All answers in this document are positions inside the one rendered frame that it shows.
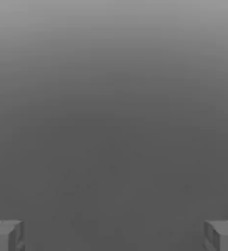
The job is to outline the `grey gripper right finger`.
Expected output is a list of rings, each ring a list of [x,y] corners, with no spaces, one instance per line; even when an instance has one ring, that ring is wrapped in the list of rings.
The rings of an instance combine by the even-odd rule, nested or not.
[[[204,250],[228,251],[228,220],[204,221]]]

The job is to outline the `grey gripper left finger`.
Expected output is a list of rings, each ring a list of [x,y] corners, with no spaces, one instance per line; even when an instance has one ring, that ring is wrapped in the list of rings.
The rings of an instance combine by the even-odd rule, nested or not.
[[[25,251],[24,221],[0,220],[0,251]]]

